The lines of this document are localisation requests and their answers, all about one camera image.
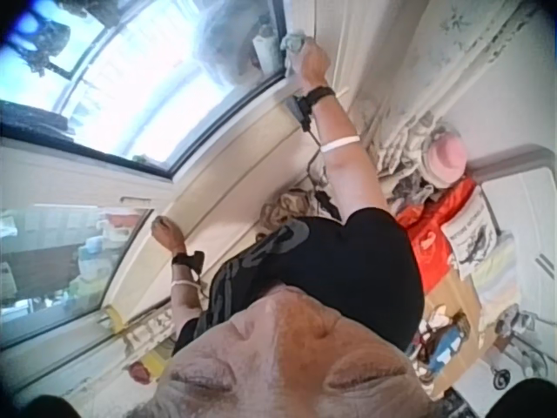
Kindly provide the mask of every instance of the white bracelet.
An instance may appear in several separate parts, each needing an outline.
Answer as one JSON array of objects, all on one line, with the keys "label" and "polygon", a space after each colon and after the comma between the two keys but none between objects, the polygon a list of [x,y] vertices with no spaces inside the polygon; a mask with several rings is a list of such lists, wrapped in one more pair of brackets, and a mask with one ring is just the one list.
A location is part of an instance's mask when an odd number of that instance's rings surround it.
[{"label": "white bracelet", "polygon": [[345,146],[345,145],[348,145],[348,144],[353,144],[354,142],[359,142],[359,137],[358,136],[335,139],[334,141],[330,142],[329,144],[322,145],[321,146],[321,152],[323,152],[323,153],[329,152],[329,151],[334,150],[335,148],[339,148],[341,146]]},{"label": "white bracelet", "polygon": [[192,281],[189,280],[175,280],[171,283],[171,290],[173,287],[175,287],[176,285],[186,285],[186,286],[192,286],[195,287],[198,290],[201,290],[201,286],[198,283],[194,283]]}]

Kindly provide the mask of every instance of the cleaning cloth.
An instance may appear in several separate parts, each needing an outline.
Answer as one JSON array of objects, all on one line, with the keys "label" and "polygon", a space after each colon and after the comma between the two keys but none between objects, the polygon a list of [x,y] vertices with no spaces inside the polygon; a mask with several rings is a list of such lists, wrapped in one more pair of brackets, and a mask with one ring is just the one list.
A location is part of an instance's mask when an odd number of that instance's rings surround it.
[{"label": "cleaning cloth", "polygon": [[[304,47],[306,38],[307,36],[302,31],[289,33],[285,37],[283,37],[282,42],[280,43],[280,49],[282,51],[291,52],[292,54],[299,54],[299,52],[302,51],[302,48]],[[292,63],[288,58],[288,54],[286,54],[285,68],[286,76],[288,77],[292,75]]]}]

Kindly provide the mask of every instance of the window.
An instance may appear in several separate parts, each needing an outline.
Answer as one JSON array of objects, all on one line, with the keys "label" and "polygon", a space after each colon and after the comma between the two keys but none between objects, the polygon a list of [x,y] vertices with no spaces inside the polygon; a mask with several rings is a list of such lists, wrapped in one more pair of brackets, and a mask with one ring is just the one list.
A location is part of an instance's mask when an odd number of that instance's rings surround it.
[{"label": "window", "polygon": [[100,308],[149,211],[38,205],[0,213],[2,345]]},{"label": "window", "polygon": [[33,2],[0,50],[3,132],[171,178],[284,74],[276,0]]}]

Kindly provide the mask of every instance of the black shirt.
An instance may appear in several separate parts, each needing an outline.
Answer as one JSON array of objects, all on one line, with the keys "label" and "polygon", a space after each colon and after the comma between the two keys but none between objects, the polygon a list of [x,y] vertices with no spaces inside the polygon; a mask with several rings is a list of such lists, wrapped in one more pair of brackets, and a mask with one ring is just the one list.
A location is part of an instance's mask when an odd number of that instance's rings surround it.
[{"label": "black shirt", "polygon": [[207,311],[184,325],[174,353],[280,282],[302,289],[403,351],[424,310],[410,241],[389,213],[362,209],[344,226],[324,218],[291,219],[220,267]]}]

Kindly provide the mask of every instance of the person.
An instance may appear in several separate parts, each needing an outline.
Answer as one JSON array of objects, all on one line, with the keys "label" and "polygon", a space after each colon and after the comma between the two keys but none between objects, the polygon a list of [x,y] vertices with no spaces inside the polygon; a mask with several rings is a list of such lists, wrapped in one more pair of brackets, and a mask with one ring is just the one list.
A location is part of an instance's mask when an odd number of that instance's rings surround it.
[{"label": "person", "polygon": [[[330,61],[312,39],[291,61],[305,94],[327,87]],[[322,145],[330,145],[322,151],[344,225],[291,219],[221,266],[202,311],[191,269],[178,262],[185,237],[157,217],[152,235],[173,256],[177,343],[153,398],[129,416],[431,411],[403,353],[424,309],[410,241],[387,211],[373,163],[334,95],[312,112]]]}]

